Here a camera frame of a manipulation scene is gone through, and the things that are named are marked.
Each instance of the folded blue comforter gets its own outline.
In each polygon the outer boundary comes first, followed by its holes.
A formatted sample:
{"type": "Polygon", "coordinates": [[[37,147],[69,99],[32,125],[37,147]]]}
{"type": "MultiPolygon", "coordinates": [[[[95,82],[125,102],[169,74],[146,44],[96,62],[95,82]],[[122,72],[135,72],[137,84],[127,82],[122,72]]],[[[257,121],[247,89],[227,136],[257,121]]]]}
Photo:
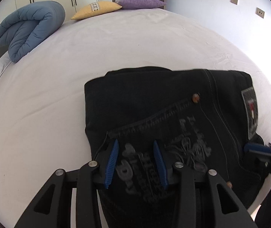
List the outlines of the folded blue comforter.
{"type": "Polygon", "coordinates": [[[9,57],[16,63],[53,34],[64,20],[65,10],[55,1],[21,7],[0,24],[0,47],[9,44],[9,57]]]}

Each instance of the electrical outlet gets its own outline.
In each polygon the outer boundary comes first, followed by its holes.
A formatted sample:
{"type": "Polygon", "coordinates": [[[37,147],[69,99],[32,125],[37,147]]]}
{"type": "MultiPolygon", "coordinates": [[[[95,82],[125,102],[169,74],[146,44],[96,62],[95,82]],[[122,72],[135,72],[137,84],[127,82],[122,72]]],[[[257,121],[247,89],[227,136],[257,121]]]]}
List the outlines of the electrical outlet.
{"type": "Polygon", "coordinates": [[[265,12],[260,8],[256,9],[256,14],[259,15],[261,18],[264,18],[265,12]]]}
{"type": "Polygon", "coordinates": [[[231,3],[238,5],[239,0],[231,0],[231,3]]]}

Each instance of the jeans button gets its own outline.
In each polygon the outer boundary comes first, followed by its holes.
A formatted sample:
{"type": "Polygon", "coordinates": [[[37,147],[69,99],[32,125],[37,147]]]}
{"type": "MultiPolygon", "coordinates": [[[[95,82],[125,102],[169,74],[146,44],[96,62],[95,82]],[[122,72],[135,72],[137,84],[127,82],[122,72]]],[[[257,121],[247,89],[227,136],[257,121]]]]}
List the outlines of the jeans button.
{"type": "Polygon", "coordinates": [[[227,184],[227,186],[229,187],[229,188],[232,188],[232,183],[231,182],[226,182],[226,184],[227,184]]]}
{"type": "Polygon", "coordinates": [[[197,104],[197,103],[200,102],[200,96],[199,96],[197,93],[195,93],[195,94],[193,95],[193,97],[192,97],[192,100],[193,100],[193,102],[194,102],[195,104],[197,104]]]}

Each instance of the yellow pillow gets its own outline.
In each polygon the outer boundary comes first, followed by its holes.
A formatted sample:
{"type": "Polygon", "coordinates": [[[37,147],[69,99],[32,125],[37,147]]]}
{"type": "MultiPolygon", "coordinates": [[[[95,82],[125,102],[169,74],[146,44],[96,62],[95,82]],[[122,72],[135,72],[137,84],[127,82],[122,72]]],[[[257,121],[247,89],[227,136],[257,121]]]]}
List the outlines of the yellow pillow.
{"type": "Polygon", "coordinates": [[[81,8],[71,19],[82,20],[89,17],[97,16],[104,13],[109,13],[120,9],[122,6],[114,2],[101,1],[90,3],[89,5],[81,8]]]}

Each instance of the screw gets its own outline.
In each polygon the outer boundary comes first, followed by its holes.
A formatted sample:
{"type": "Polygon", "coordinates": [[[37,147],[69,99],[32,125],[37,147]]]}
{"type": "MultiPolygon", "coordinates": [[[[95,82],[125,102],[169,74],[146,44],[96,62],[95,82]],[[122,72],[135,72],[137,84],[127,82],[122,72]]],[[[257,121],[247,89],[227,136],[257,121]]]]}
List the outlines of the screw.
{"type": "Polygon", "coordinates": [[[64,171],[63,171],[62,169],[58,169],[58,170],[56,170],[55,174],[56,174],[57,176],[61,176],[61,175],[64,174],[64,171]]]}
{"type": "Polygon", "coordinates": [[[176,162],[176,163],[174,163],[174,166],[177,168],[182,168],[184,166],[184,164],[182,162],[176,162]]]}
{"type": "Polygon", "coordinates": [[[96,167],[96,166],[98,165],[98,163],[97,163],[96,161],[92,160],[92,161],[90,161],[90,162],[88,163],[88,165],[89,165],[90,167],[96,167]]]}
{"type": "Polygon", "coordinates": [[[217,174],[217,172],[215,170],[209,170],[208,174],[211,176],[215,176],[217,174]]]}

